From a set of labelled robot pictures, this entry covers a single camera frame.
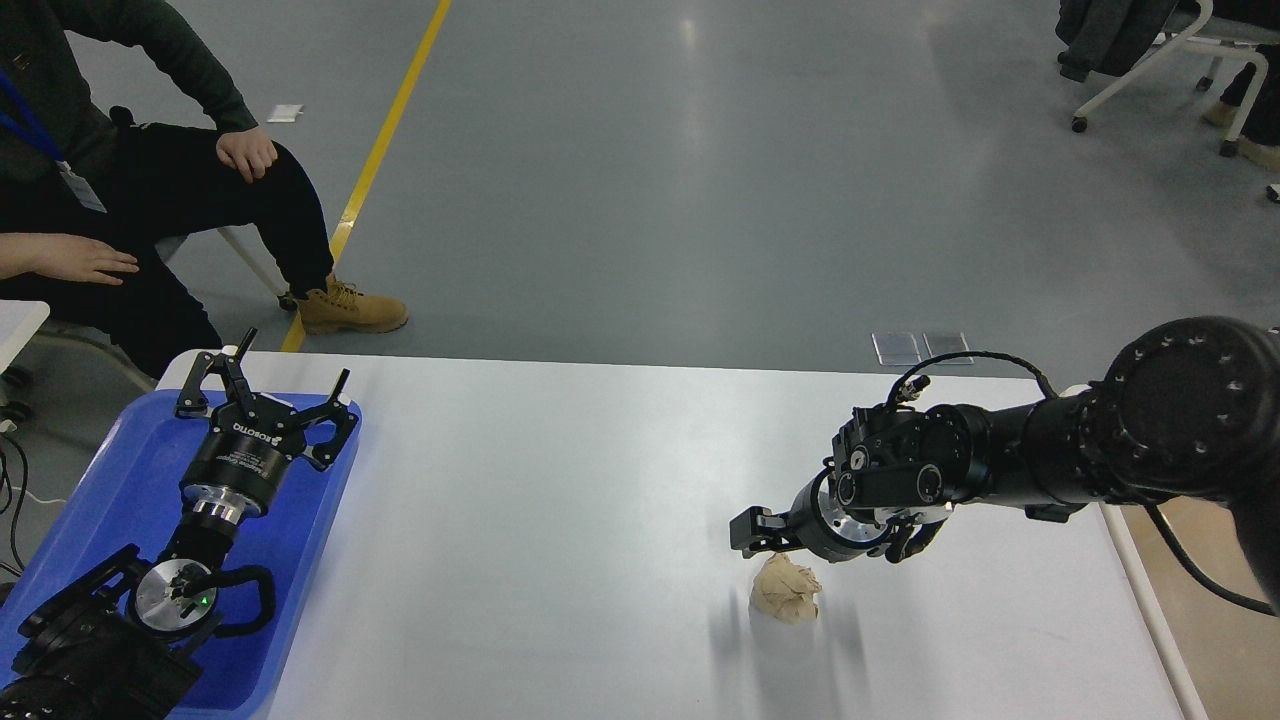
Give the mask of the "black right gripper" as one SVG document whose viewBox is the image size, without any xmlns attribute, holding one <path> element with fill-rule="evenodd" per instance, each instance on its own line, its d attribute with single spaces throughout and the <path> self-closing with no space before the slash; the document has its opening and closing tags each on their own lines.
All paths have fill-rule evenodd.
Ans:
<svg viewBox="0 0 1280 720">
<path fill-rule="evenodd" d="M 790 512 L 750 506 L 730 521 L 730 548 L 744 559 L 805 548 L 828 562 L 846 562 L 888 538 L 887 525 L 860 521 L 838 505 L 829 470 L 819 471 L 797 492 Z"/>
</svg>

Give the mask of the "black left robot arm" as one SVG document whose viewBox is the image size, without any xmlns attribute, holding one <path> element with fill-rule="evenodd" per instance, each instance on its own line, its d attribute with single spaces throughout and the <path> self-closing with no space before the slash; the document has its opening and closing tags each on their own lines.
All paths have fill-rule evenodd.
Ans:
<svg viewBox="0 0 1280 720">
<path fill-rule="evenodd" d="M 252 719 L 285 655 L 358 446 L 328 395 L 244 375 L 253 336 L 118 418 L 3 605 L 5 719 Z"/>
</svg>

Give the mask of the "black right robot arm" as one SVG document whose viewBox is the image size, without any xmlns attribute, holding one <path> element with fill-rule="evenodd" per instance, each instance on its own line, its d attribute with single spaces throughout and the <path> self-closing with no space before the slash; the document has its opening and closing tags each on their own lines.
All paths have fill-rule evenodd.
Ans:
<svg viewBox="0 0 1280 720">
<path fill-rule="evenodd" d="M 1183 569 L 1243 609 L 1277 614 L 1279 340 L 1226 316 L 1169 322 L 1125 346 L 1101 380 L 988 410 L 914 402 L 925 364 L 883 402 L 855 407 L 831 455 L 788 511 L 751 506 L 730 523 L 744 557 L 806 550 L 829 562 L 922 552 L 961 505 L 1020 509 L 1066 521 L 1089 503 L 1143 507 Z M 1265 597 L 1212 580 L 1181 547 L 1162 503 L 1225 507 Z"/>
</svg>

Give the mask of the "person's right hand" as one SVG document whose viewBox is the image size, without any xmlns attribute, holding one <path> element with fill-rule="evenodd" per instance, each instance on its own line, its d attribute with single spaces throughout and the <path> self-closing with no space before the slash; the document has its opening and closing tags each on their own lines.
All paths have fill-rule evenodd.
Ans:
<svg viewBox="0 0 1280 720">
<path fill-rule="evenodd" d="M 37 234 L 31 270 L 55 281 L 122 284 L 124 275 L 140 270 L 128 252 L 78 234 Z"/>
</svg>

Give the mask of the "person's left hand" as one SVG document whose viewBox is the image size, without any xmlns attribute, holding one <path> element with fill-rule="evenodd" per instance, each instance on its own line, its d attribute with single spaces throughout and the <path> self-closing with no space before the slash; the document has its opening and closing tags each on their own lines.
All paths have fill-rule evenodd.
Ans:
<svg viewBox="0 0 1280 720">
<path fill-rule="evenodd" d="M 221 133 L 215 149 L 219 161 L 237 170 L 246 184 L 264 179 L 279 159 L 276 145 L 261 126 Z"/>
</svg>

